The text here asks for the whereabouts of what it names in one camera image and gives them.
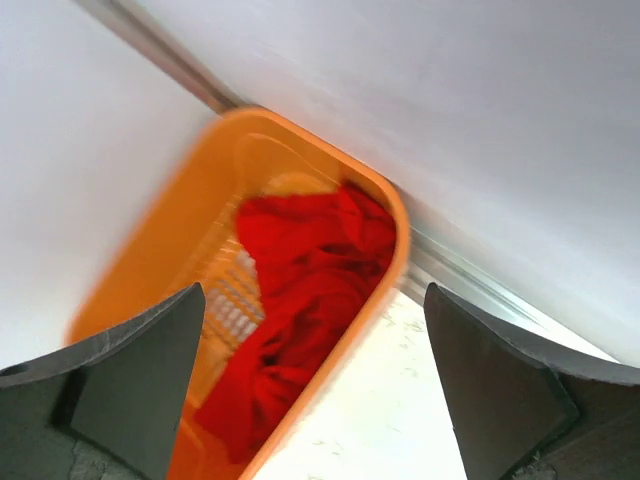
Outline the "bright red t shirt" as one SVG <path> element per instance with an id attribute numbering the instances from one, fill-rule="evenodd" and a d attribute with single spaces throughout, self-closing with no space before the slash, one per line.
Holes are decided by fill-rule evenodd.
<path id="1" fill-rule="evenodd" d="M 249 199 L 236 229 L 255 261 L 264 318 L 195 420 L 241 463 L 275 430 L 383 278 L 396 225 L 345 183 L 331 193 Z"/>

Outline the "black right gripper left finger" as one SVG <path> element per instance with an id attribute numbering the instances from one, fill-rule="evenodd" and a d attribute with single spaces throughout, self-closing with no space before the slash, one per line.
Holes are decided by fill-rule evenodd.
<path id="1" fill-rule="evenodd" d="M 164 479 L 205 310 L 195 283 L 1 371 L 4 479 Z"/>

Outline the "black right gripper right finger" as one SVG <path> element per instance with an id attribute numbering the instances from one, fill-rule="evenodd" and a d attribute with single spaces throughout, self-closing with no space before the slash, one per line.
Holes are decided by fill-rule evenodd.
<path id="1" fill-rule="evenodd" d="M 638 478 L 638 368 L 548 340 L 435 283 L 424 313 L 468 478 Z"/>

